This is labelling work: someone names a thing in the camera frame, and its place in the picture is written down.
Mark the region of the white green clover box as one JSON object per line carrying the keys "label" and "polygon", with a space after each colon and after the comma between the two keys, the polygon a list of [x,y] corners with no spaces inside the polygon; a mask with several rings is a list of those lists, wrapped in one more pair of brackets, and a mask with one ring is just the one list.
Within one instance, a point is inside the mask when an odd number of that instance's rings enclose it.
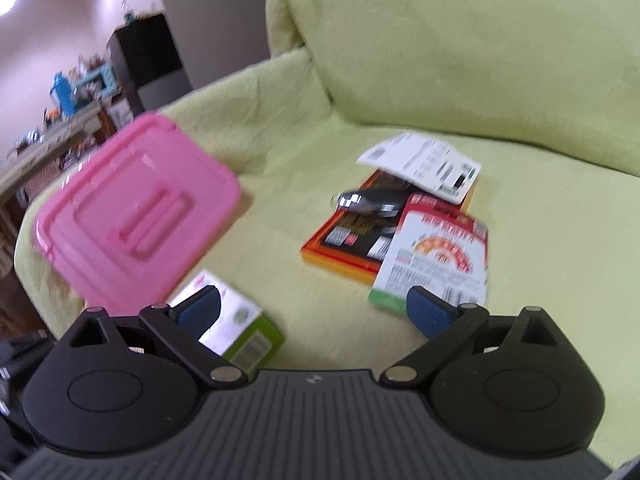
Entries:
{"label": "white green clover box", "polygon": [[201,336],[200,343],[252,376],[280,349],[285,336],[253,300],[243,296],[209,270],[198,272],[169,304],[171,307],[178,306],[180,302],[209,285],[215,286],[220,293],[220,315]]}

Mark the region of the red white battery card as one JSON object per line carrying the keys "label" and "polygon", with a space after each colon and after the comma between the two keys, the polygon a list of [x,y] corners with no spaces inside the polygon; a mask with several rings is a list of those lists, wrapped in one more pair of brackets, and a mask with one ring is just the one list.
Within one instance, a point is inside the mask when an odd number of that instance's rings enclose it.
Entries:
{"label": "red white battery card", "polygon": [[382,266],[369,292],[375,307],[407,312],[408,292],[421,286],[457,307],[487,300],[488,229],[436,198],[407,200]]}

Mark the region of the orange red box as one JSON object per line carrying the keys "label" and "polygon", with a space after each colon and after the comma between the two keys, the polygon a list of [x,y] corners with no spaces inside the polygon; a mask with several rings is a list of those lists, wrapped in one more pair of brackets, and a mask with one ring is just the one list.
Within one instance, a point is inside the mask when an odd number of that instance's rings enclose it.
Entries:
{"label": "orange red box", "polygon": [[360,188],[347,192],[375,191],[384,198],[396,195],[398,212],[377,216],[337,208],[331,218],[300,248],[306,263],[320,266],[356,282],[372,285],[381,269],[387,248],[395,234],[407,198],[422,193],[420,188],[398,177],[376,170]]}

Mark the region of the pink plastic bin lid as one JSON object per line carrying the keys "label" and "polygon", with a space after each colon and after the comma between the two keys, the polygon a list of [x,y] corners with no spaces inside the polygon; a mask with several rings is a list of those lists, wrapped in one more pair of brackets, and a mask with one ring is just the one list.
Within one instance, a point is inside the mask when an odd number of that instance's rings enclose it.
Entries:
{"label": "pink plastic bin lid", "polygon": [[228,223],[240,182],[170,119],[139,116],[36,215],[44,255],[91,307],[135,315],[166,299]]}

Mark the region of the white blue battery card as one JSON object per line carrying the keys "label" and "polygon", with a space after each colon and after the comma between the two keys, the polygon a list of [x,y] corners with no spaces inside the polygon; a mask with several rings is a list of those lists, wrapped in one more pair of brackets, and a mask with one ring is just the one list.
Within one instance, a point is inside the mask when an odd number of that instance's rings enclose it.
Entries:
{"label": "white blue battery card", "polygon": [[372,146],[357,164],[382,170],[454,205],[464,202],[482,170],[479,162],[449,143],[411,131]]}

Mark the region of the green covered sofa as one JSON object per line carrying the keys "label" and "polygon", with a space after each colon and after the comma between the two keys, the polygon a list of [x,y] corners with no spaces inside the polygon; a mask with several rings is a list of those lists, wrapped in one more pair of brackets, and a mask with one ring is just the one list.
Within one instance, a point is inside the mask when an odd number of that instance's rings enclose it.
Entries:
{"label": "green covered sofa", "polygon": [[593,451],[636,456],[639,0],[266,0],[266,21],[268,60],[160,111],[241,185],[212,240],[170,239],[186,196],[168,166],[134,186],[151,208],[175,202],[140,238],[103,188],[70,247],[37,233],[70,179],[30,206],[16,270],[52,332],[209,271],[278,324],[273,367],[382,373],[421,335],[299,252],[331,196],[370,174],[362,152],[420,132],[480,164],[469,211],[488,229],[488,308],[545,308],[604,390]]}

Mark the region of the cluttered side table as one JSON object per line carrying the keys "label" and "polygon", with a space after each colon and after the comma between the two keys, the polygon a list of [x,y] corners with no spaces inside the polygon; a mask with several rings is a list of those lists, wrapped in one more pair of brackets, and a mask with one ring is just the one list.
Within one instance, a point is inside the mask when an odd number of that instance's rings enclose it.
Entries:
{"label": "cluttered side table", "polygon": [[26,188],[41,171],[54,162],[64,167],[67,152],[78,150],[89,138],[93,138],[94,145],[101,145],[117,131],[107,107],[114,96],[122,92],[122,86],[110,63],[90,70],[72,84],[72,90],[93,96],[93,100],[73,116],[62,115],[43,133],[28,135],[26,148],[17,150],[16,157],[1,168],[1,206],[16,202],[18,191],[24,191],[28,198],[36,196],[37,193],[29,193]]}

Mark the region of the black cabinet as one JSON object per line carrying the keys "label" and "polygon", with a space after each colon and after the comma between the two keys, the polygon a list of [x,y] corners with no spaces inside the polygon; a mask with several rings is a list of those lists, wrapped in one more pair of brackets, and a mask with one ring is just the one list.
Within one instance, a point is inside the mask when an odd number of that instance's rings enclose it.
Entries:
{"label": "black cabinet", "polygon": [[106,46],[134,117],[192,91],[163,13],[115,29]]}

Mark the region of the white refrigerator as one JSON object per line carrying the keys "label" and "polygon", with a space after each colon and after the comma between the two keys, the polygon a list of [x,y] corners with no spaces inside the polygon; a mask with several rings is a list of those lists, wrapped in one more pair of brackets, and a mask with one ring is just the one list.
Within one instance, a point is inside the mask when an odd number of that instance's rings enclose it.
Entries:
{"label": "white refrigerator", "polygon": [[195,89],[269,58],[266,0],[163,0]]}

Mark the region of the silver metal keychain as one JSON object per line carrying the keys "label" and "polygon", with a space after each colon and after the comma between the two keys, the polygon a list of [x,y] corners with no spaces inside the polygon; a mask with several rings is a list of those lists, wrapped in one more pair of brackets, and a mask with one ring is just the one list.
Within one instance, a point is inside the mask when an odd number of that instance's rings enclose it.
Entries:
{"label": "silver metal keychain", "polygon": [[404,209],[409,193],[387,188],[365,188],[338,194],[332,205],[338,211],[381,218],[395,218]]}

